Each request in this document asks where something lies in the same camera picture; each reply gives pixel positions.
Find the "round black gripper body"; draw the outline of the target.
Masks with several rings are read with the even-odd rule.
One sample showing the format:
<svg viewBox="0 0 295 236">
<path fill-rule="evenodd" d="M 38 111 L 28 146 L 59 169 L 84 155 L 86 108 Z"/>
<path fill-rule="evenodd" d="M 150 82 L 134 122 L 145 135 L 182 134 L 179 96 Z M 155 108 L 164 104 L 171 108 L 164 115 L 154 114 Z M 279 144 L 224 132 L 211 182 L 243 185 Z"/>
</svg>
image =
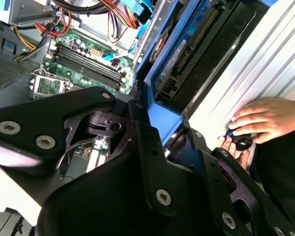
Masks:
<svg viewBox="0 0 295 236">
<path fill-rule="evenodd" d="M 206 187 L 208 149 L 184 122 L 165 158 L 159 133 L 131 116 L 108 162 L 55 191 L 38 236 L 216 236 Z"/>
</svg>

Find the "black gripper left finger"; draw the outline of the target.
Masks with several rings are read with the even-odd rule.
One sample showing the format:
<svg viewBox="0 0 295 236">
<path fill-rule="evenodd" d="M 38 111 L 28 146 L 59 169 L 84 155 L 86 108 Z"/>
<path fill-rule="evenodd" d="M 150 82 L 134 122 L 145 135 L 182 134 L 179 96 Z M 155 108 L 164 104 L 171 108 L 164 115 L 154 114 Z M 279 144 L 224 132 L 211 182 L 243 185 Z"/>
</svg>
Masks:
<svg viewBox="0 0 295 236">
<path fill-rule="evenodd" d="M 150 123 L 139 101 L 119 102 L 100 87 L 0 108 L 0 165 L 28 178 L 52 174 L 81 142 L 120 134 L 128 116 Z"/>
</svg>

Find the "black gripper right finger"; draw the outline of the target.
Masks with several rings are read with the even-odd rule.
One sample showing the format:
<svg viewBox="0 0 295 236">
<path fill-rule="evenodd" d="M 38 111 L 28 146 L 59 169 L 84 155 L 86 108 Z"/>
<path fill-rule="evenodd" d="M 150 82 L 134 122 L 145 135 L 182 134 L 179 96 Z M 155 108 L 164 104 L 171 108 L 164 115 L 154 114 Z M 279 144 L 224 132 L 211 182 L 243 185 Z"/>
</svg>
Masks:
<svg viewBox="0 0 295 236">
<path fill-rule="evenodd" d="M 215 236 L 295 236 L 290 220 L 223 148 L 210 151 L 200 132 L 183 119 L 195 173 L 204 179 Z"/>
</svg>

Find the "person's bare hand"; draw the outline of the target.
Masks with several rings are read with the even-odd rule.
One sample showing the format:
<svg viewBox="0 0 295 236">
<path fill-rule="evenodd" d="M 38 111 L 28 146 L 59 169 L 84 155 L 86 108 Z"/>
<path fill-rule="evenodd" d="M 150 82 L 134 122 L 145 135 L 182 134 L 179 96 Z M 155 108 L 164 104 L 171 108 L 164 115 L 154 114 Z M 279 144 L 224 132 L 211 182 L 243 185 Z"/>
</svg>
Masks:
<svg viewBox="0 0 295 236">
<path fill-rule="evenodd" d="M 254 134 L 252 147 L 244 151 L 236 150 L 235 142 L 228 135 L 218 141 L 244 169 L 252 164 L 258 146 L 268 141 L 281 141 L 283 147 L 295 150 L 295 101 L 284 98 L 253 101 L 232 117 L 228 129 L 234 136 Z"/>
</svg>

